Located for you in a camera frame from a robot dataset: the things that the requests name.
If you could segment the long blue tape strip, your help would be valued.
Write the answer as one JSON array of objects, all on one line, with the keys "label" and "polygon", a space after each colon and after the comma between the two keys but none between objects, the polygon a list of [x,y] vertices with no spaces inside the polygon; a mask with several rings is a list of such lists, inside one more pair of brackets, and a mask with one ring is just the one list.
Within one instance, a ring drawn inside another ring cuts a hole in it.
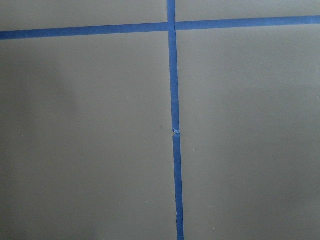
[{"label": "long blue tape strip", "polygon": [[182,183],[182,163],[181,163],[176,2],[174,0],[167,1],[167,24],[168,24],[171,118],[172,118],[171,122],[172,122],[172,133],[173,133],[172,144],[173,144],[173,164],[174,164],[176,232],[177,232],[177,239],[183,240],[185,238],[184,209],[183,209],[183,183]]}]

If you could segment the crossing blue tape strip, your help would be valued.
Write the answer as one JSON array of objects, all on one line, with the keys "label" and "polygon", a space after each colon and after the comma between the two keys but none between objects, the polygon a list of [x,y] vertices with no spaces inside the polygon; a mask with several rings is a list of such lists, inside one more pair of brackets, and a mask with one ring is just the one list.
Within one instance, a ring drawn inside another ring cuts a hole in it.
[{"label": "crossing blue tape strip", "polygon": [[[270,27],[290,25],[315,25],[320,23],[318,15],[312,16],[288,16],[288,17],[263,17],[242,19],[196,20],[178,21],[173,29],[176,31],[246,28],[246,27]],[[1,40],[89,36],[125,33],[167,32],[171,29],[168,22],[99,25],[63,28],[45,28],[29,30],[1,31]]]}]

